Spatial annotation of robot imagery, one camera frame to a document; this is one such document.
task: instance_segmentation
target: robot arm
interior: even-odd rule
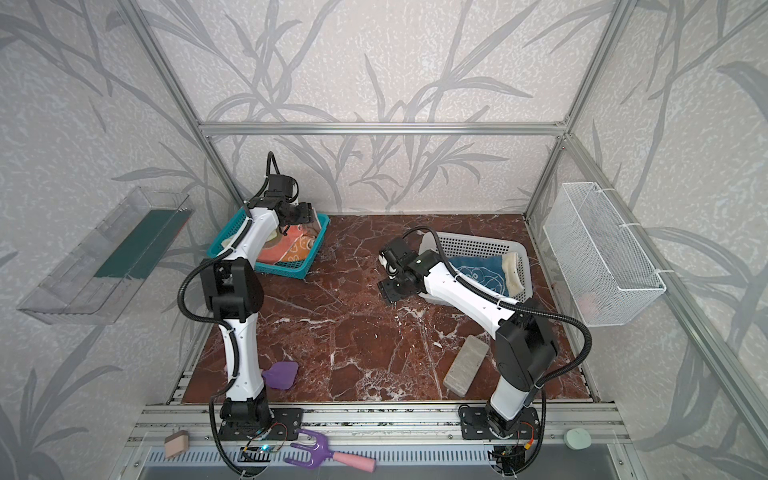
[[[379,282],[385,301],[394,303],[413,294],[428,293],[461,310],[496,340],[495,360],[502,376],[486,406],[488,424],[500,438],[514,433],[521,411],[539,390],[536,382],[558,355],[550,323],[541,316],[501,308],[501,301],[518,302],[457,273],[463,283],[474,285],[497,302],[473,293],[457,281],[435,251],[419,255],[400,237],[381,250],[379,261],[389,274],[387,280]],[[521,306],[530,310],[531,302]]]
[[[270,189],[243,207],[247,218],[235,233],[229,254],[216,258],[200,272],[206,306],[219,324],[227,357],[230,384],[221,418],[259,429],[268,428],[272,418],[256,343],[264,291],[253,265],[276,229],[284,234],[288,226],[309,223],[313,218],[311,204],[293,202],[293,178],[270,175],[267,183]]]

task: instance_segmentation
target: white plastic basket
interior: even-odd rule
[[[596,183],[562,184],[544,232],[588,326],[624,325],[667,289]]]
[[[523,284],[523,291],[511,297],[520,302],[524,302],[533,296],[533,287],[531,286],[531,266],[528,263],[528,255],[518,242],[509,240],[497,240],[495,238],[474,237],[472,235],[461,235],[459,233],[438,232],[440,244],[443,252],[448,258],[451,257],[495,257],[505,253],[516,252],[518,254],[518,277]],[[431,233],[425,233],[422,237],[422,243],[419,245],[419,253],[424,250],[435,250],[435,239]],[[449,303],[429,295],[420,293],[426,301],[438,305],[449,305]]]

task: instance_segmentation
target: wall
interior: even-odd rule
[[[768,3],[639,2],[576,128],[764,392],[768,343]],[[531,223],[555,294],[574,313],[541,235],[565,158]],[[757,448],[663,300],[592,329],[588,368],[615,400],[651,478],[766,478]]]
[[[114,8],[0,5],[3,478],[108,475],[142,407],[170,394],[195,334],[175,290],[230,208]],[[18,312],[135,185],[188,191],[197,211],[120,319],[47,326]]]
[[[613,8],[613,0],[140,3],[207,121],[559,121]],[[261,185],[274,150],[326,212],[521,213],[525,202],[504,199],[529,195],[554,143],[217,140],[243,191]]]

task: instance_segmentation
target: clear acrylic shelf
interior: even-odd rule
[[[49,324],[114,323],[193,212],[188,194],[134,188],[18,309]]]

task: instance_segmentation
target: purple sponge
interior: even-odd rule
[[[299,364],[296,362],[277,362],[272,368],[261,372],[266,386],[271,389],[288,390],[293,386]]]

